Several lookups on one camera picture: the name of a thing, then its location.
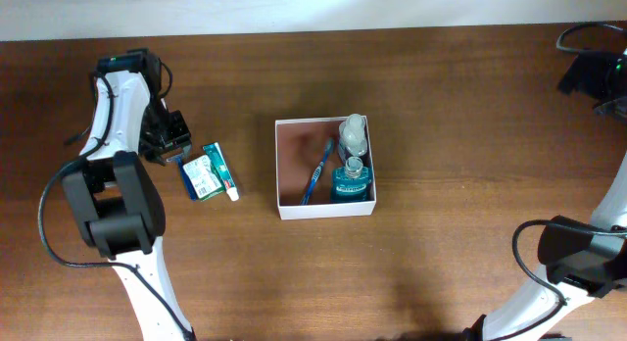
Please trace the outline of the clear sanitizer bottle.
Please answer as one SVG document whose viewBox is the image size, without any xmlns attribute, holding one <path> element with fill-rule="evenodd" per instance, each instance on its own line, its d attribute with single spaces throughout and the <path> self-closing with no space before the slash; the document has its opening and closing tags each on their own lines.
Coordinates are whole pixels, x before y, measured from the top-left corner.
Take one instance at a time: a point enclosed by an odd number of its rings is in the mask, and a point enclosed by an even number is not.
<svg viewBox="0 0 627 341">
<path fill-rule="evenodd" d="M 352 114 L 339 125 L 339 157 L 346 163 L 350 157 L 362 158 L 367 151 L 365 119 L 362 115 Z"/>
</svg>

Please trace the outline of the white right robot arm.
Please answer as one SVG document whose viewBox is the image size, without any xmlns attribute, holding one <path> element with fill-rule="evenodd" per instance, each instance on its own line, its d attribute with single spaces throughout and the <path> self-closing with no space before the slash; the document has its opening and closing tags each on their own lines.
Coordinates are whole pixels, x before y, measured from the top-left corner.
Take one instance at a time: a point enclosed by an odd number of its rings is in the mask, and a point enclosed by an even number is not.
<svg viewBox="0 0 627 341">
<path fill-rule="evenodd" d="M 544 230 L 538 268 L 524 264 L 518 239 L 532 226 Z M 481 316 L 460 340 L 563 340 L 551 329 L 574 310 L 626 289 L 626 164 L 587 223 L 556 216 L 521 224 L 512 253 L 527 280 L 499 309 Z"/>
</svg>

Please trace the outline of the blue mouthwash bottle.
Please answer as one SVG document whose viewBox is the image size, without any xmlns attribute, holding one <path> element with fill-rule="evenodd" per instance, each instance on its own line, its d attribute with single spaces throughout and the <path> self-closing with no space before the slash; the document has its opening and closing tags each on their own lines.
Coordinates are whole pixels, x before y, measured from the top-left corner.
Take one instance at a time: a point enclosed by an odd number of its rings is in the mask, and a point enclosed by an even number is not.
<svg viewBox="0 0 627 341">
<path fill-rule="evenodd" d="M 342 168 L 332 173 L 332 203 L 355 203 L 369 200 L 373 175 L 359 157 L 350 157 Z"/>
</svg>

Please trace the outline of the blue white toothbrush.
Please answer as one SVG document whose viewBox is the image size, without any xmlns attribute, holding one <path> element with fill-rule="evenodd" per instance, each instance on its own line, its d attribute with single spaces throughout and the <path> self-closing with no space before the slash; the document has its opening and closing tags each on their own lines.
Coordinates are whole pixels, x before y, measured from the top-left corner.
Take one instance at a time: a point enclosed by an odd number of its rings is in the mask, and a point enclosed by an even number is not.
<svg viewBox="0 0 627 341">
<path fill-rule="evenodd" d="M 323 152 L 323 156 L 322 159 L 320 160 L 320 162 L 318 163 L 317 167 L 314 169 L 311 180 L 307 186 L 306 192 L 302 198 L 302 200 L 300 201 L 300 205 L 301 206 L 306 206 L 309 203 L 309 200 L 314 192 L 315 186 L 323 172 L 325 163 L 328 159 L 328 157 L 330 156 L 330 154 L 333 152 L 333 148 L 334 148 L 334 139 L 333 138 L 328 138 L 325 146 L 324 146 L 324 152 Z"/>
</svg>

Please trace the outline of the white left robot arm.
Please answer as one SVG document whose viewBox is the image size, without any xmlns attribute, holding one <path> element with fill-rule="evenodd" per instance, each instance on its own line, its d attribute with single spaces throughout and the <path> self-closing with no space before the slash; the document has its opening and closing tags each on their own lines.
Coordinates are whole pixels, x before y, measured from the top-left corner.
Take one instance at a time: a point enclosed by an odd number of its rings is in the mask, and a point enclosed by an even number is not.
<svg viewBox="0 0 627 341">
<path fill-rule="evenodd" d="M 77 159 L 56 175 L 96 268 L 119 277 L 146 340 L 193 340 L 164 258 L 166 214 L 145 162 L 165 165 L 191 149 L 179 111 L 169 110 L 169 67 L 147 48 L 102 58 L 92 73 L 96 103 Z"/>
</svg>

